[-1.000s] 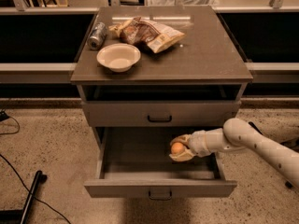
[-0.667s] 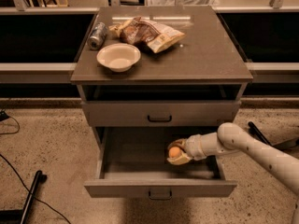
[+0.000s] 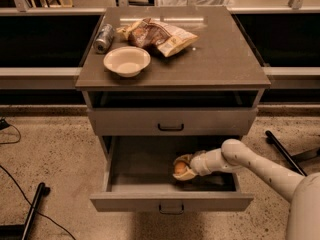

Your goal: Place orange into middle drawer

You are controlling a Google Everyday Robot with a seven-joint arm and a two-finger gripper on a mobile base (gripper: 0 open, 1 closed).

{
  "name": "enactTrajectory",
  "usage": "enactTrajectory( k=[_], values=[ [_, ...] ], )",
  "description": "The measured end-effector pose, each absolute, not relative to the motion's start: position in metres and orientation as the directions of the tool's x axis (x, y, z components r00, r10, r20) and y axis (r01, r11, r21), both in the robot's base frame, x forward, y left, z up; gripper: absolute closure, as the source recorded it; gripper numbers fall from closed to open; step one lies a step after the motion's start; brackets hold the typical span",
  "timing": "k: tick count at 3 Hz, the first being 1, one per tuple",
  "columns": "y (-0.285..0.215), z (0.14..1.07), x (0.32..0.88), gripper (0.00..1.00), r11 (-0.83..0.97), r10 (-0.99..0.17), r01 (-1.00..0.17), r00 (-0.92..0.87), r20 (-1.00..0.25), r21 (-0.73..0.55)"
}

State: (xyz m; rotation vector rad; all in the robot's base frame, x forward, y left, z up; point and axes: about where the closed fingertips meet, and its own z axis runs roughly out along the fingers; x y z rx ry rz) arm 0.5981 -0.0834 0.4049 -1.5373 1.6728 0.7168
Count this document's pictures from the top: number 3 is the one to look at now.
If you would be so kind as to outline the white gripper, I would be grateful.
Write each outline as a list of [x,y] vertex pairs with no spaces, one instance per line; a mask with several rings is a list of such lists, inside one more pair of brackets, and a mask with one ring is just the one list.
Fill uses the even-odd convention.
[[212,170],[207,165],[206,151],[198,151],[195,154],[184,154],[177,157],[173,164],[176,165],[180,162],[190,165],[192,171],[186,171],[182,174],[174,174],[173,177],[178,181],[188,181],[199,176],[206,176],[212,173]]

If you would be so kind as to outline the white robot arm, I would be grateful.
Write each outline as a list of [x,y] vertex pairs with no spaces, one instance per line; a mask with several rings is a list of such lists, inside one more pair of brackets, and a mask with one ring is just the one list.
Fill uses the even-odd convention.
[[184,154],[173,162],[173,177],[187,181],[245,167],[290,203],[286,240],[320,240],[320,173],[298,174],[228,139],[218,149]]

